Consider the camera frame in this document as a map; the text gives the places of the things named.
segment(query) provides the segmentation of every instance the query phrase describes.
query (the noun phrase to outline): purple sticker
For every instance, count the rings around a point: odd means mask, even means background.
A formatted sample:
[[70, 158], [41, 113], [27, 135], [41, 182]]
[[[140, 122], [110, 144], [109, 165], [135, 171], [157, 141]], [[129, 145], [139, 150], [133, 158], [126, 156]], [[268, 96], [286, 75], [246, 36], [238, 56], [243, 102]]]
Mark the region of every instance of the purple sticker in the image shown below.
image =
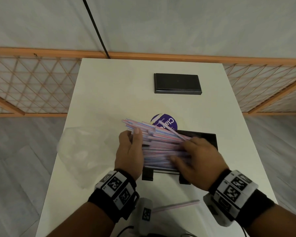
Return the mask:
[[175, 119], [167, 114], [159, 114], [159, 115], [155, 115], [151, 121], [150, 124], [158, 126], [158, 127], [162, 127], [162, 124], [159, 124], [158, 121], [162, 121], [163, 123], [165, 123], [167, 126], [171, 127], [172, 129], [174, 129], [175, 131], [178, 129], [178, 125], [175, 121]]

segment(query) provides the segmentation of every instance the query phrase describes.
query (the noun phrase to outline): person's left hand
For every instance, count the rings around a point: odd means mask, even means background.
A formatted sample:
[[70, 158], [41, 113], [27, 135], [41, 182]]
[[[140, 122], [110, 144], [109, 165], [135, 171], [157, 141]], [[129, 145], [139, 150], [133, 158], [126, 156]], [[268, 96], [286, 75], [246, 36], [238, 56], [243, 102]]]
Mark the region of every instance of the person's left hand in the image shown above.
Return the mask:
[[143, 134], [139, 128], [135, 128], [133, 144], [130, 142], [131, 132], [123, 131], [119, 135], [120, 145], [116, 152], [115, 169], [122, 169], [130, 174], [134, 180], [141, 175], [144, 167], [142, 151]]

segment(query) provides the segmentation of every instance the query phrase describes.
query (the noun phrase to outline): plastic wrapper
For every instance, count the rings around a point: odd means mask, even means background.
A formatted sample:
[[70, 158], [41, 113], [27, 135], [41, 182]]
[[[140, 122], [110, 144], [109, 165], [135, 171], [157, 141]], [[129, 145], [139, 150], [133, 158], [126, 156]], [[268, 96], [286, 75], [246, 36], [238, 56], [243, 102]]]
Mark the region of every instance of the plastic wrapper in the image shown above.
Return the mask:
[[94, 184], [103, 171], [114, 167], [118, 138], [107, 127], [66, 128], [57, 146], [58, 155], [81, 188]]

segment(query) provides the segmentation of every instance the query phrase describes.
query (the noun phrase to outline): tabletop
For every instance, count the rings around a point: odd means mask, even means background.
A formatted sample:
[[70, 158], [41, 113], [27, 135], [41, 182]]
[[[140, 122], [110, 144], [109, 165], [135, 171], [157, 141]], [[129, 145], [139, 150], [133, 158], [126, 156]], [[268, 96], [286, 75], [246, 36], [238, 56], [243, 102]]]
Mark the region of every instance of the tabletop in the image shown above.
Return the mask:
[[[155, 94], [154, 73], [198, 75], [203, 93]], [[115, 151], [119, 133], [126, 130], [122, 119], [150, 122], [160, 113], [171, 115], [180, 130], [216, 134], [218, 150], [230, 169], [240, 170], [276, 202], [222, 64], [84, 58], [65, 128], [107, 127]], [[115, 156], [104, 158], [114, 160]], [[94, 183], [82, 189], [57, 155], [36, 236], [46, 236], [86, 202], [94, 185], [109, 169], [113, 166], [99, 171]], [[227, 228], [219, 226], [203, 202], [206, 192], [179, 184], [178, 175], [154, 173], [154, 181], [139, 178], [137, 186], [140, 196], [151, 199], [154, 207], [201, 200], [198, 205], [152, 216], [155, 231], [168, 236], [180, 236], [183, 229], [199, 237], [243, 236], [237, 223]], [[121, 219], [111, 236], [116, 236], [127, 223]]]

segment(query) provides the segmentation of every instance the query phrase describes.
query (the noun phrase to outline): person's right hand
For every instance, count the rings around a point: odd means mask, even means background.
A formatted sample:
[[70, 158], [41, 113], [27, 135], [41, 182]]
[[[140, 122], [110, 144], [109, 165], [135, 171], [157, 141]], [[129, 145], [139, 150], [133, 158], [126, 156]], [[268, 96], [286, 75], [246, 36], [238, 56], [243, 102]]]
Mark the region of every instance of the person's right hand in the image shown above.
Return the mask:
[[177, 156], [171, 156], [171, 161], [187, 181], [208, 191], [222, 171], [228, 169], [227, 164], [217, 149], [203, 138], [193, 137], [185, 141], [183, 147], [192, 156], [191, 166]]

